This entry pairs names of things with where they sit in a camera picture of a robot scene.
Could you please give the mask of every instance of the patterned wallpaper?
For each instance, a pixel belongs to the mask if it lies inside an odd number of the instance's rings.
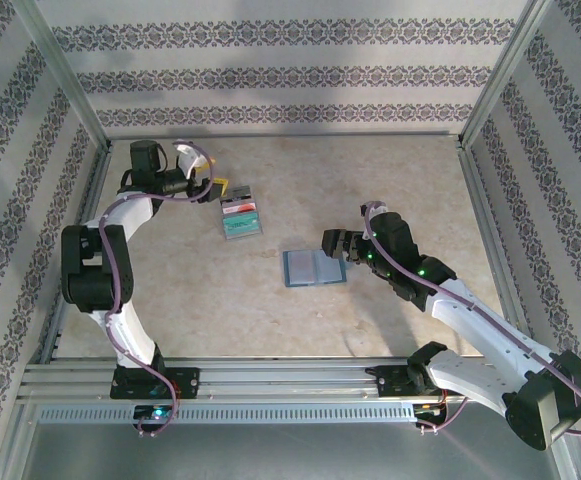
[[[525,3],[39,6],[106,132],[121,138],[459,133]]]
[[[532,333],[581,356],[581,2],[554,2],[472,147]]]
[[[96,148],[8,1],[0,0],[0,443],[58,282],[57,241]]]

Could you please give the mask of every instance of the metal floor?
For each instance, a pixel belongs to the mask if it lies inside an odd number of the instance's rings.
[[[129,425],[38,425],[29,480],[559,478],[553,456],[527,447],[476,404],[439,435],[409,423],[175,425],[140,439]]]
[[[359,230],[359,206],[380,199],[403,215],[422,253],[446,262],[500,312],[485,248],[447,136],[198,139],[217,174],[250,185],[263,235],[226,242],[218,203],[164,204],[128,243],[133,304],[168,357],[408,356],[431,340],[477,353],[441,322],[399,299],[366,266],[340,285],[289,289],[286,250],[320,248],[323,231]],[[171,140],[160,140],[171,160]],[[114,143],[99,213],[130,166]],[[57,358],[113,355],[100,328],[66,309]]]

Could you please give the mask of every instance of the beige tabletop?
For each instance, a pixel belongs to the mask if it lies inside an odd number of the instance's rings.
[[[264,234],[227,242],[215,202],[164,204],[132,237],[133,303],[164,356],[407,356],[431,340],[476,353],[368,267],[351,266],[339,285],[283,281],[285,250],[319,248],[325,229],[361,230],[359,206],[383,200],[409,223],[421,253],[500,312],[452,137],[195,141],[232,186],[252,187]],[[161,143],[172,166],[171,142]],[[114,144],[99,213],[130,167],[129,144]],[[99,327],[70,306],[58,356],[112,354]]]

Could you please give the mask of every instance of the white wall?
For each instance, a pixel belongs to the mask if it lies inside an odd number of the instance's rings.
[[[42,0],[113,138],[459,133],[525,0]]]
[[[58,236],[95,146],[8,2],[0,2],[0,442],[57,291]]]

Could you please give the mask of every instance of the metal frame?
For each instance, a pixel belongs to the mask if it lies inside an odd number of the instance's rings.
[[[12,0],[12,5],[90,136],[99,146],[107,146],[108,137],[99,117],[90,105],[77,76],[43,18],[37,2],[35,0]]]
[[[94,218],[97,212],[97,206],[99,204],[99,198],[101,198],[101,192],[103,191],[103,184],[108,173],[108,167],[110,166],[110,159],[112,158],[112,153],[114,149],[114,144],[108,146],[101,146],[97,150],[94,161],[96,162],[96,171],[94,172],[94,181],[92,186],[85,192],[85,207],[81,216],[75,219],[75,223],[84,223],[87,220]],[[38,357],[38,363],[50,363],[53,359],[56,348],[58,347],[58,342],[61,334],[61,329],[63,328],[63,321],[66,316],[66,309],[68,304],[66,303],[63,295],[59,294],[57,300],[57,305],[54,308],[54,314],[50,319],[50,325],[48,326],[48,332],[45,336],[45,341],[41,346],[41,352]]]
[[[390,137],[452,137],[456,138],[456,133],[450,133],[447,130],[413,130],[411,132],[389,132],[389,131],[379,131],[379,132],[319,132],[319,131],[297,131],[297,132],[256,132],[256,133],[221,133],[221,134],[211,134],[203,131],[198,133],[192,133],[187,135],[189,138],[293,138],[293,137],[349,137],[354,135],[355,137],[380,137],[380,136],[390,136]],[[145,140],[149,137],[151,140],[172,140],[177,138],[177,134],[166,134],[166,135],[143,135],[136,136],[134,134],[130,135],[111,135],[110,140],[113,142],[132,142],[135,140]]]
[[[514,286],[512,272],[508,266],[494,217],[488,205],[485,190],[476,163],[470,151],[490,112],[499,100],[508,79],[541,24],[552,0],[530,0],[524,8],[512,37],[504,48],[494,71],[481,92],[477,103],[466,122],[457,142],[457,153],[466,180],[470,200],[475,212],[495,287],[499,294],[504,316],[513,325],[529,335],[529,329],[519,295]],[[557,468],[564,479],[581,480],[581,446],[577,439],[562,437],[552,446]]]
[[[375,378],[365,373],[368,367],[405,363],[402,358],[167,360],[172,367],[201,370],[197,399],[182,402],[175,420],[180,424],[415,422],[415,405],[441,399],[379,398]],[[21,478],[37,425],[127,424],[136,405],[149,404],[110,399],[115,367],[114,359],[28,365],[0,451],[0,480]]]
[[[36,3],[34,0],[13,0],[13,3],[82,121],[97,142],[101,146],[106,145],[108,139],[101,124]],[[526,333],[528,329],[512,275],[476,172],[474,159],[467,147],[478,135],[549,4],[550,0],[531,0],[525,7],[493,75],[458,137],[459,160],[504,315]],[[92,218],[96,212],[110,156],[111,150],[100,166],[95,187],[88,192],[88,203],[83,218],[79,220]],[[115,368],[113,359],[51,362],[60,320],[64,317],[65,302],[63,299],[60,301],[50,327],[49,341],[43,348],[42,362],[46,364],[29,365],[26,368],[0,451],[0,480],[21,477],[39,423],[127,422],[128,412],[135,405],[145,403],[110,399],[110,381]],[[439,399],[423,396],[416,399],[380,399],[374,378],[365,374],[366,367],[380,364],[401,365],[404,361],[396,358],[168,360],[168,364],[173,367],[201,368],[198,398],[182,404],[182,413],[176,423],[223,422],[228,421],[223,416],[231,415],[231,412],[250,412],[243,419],[250,422],[413,421],[413,405],[432,403]],[[362,413],[349,418],[345,414],[336,413],[347,410]],[[288,414],[300,411],[326,412],[326,418],[317,418],[317,415],[314,418],[292,418],[293,414]],[[268,414],[266,412],[285,412],[290,418],[272,418],[273,414],[270,414],[270,419],[264,418]],[[373,417],[376,412],[383,413]],[[554,444],[552,454],[562,478],[581,479],[581,451],[576,441],[559,440]]]
[[[481,127],[488,119],[488,115],[490,115],[552,1],[530,0],[521,12],[510,41],[504,47],[494,66],[493,73],[488,78],[486,86],[481,91],[466,125],[459,135],[459,140],[464,148],[474,142]]]

